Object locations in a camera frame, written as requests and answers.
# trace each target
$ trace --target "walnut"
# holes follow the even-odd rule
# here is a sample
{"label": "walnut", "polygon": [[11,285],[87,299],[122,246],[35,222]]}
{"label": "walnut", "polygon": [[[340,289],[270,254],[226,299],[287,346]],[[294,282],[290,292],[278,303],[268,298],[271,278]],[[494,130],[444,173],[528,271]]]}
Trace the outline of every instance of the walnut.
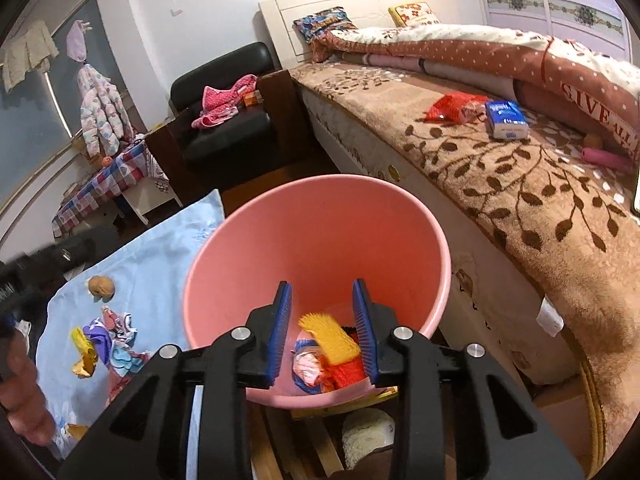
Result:
{"label": "walnut", "polygon": [[116,286],[111,278],[106,276],[94,276],[87,283],[89,292],[96,298],[110,300],[116,293]]}
{"label": "walnut", "polygon": [[596,150],[601,150],[602,138],[598,134],[587,134],[582,140],[582,145],[585,148],[595,148]]}

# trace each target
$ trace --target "checkered tablecloth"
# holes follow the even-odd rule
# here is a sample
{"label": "checkered tablecloth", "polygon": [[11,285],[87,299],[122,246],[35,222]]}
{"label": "checkered tablecloth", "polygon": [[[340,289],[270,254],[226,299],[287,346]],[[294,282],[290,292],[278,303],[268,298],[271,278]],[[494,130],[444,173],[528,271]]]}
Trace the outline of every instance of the checkered tablecloth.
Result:
{"label": "checkered tablecloth", "polygon": [[146,144],[139,142],[118,155],[108,168],[94,175],[54,216],[51,222],[54,237],[65,235],[102,204],[135,186],[139,180],[146,176],[157,178],[148,174],[149,156]]}

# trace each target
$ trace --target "metal screw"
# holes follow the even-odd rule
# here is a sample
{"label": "metal screw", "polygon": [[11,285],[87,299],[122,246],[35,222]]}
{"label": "metal screw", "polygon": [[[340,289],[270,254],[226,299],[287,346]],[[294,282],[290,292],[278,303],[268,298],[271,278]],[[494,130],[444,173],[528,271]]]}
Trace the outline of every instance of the metal screw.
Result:
{"label": "metal screw", "polygon": [[394,336],[398,339],[411,339],[414,336],[414,331],[407,326],[399,326],[394,330]]}
{"label": "metal screw", "polygon": [[162,359],[172,359],[178,355],[178,347],[176,345],[164,345],[160,349],[160,357]]}
{"label": "metal screw", "polygon": [[251,330],[245,326],[239,326],[231,331],[231,337],[237,341],[244,341],[251,335]]}
{"label": "metal screw", "polygon": [[478,343],[471,343],[466,347],[466,353],[471,357],[482,357],[484,355],[484,347]]}

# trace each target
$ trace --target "blue tissue pack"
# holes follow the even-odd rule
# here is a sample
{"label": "blue tissue pack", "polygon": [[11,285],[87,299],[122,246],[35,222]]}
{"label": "blue tissue pack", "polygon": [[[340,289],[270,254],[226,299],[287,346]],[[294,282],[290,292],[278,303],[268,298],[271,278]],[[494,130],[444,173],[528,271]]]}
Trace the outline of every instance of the blue tissue pack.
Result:
{"label": "blue tissue pack", "polygon": [[526,139],[529,123],[518,105],[512,101],[489,101],[486,116],[494,139]]}

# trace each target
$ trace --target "white headboard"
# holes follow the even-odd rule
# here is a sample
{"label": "white headboard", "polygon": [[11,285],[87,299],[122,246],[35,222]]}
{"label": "white headboard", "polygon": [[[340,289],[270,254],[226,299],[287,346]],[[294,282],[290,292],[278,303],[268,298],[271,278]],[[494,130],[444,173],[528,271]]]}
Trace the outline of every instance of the white headboard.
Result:
{"label": "white headboard", "polygon": [[460,22],[456,0],[266,0],[259,5],[282,67],[293,68],[311,58],[294,20],[341,6],[359,28],[395,27],[388,8],[412,2],[427,2],[443,23]]}

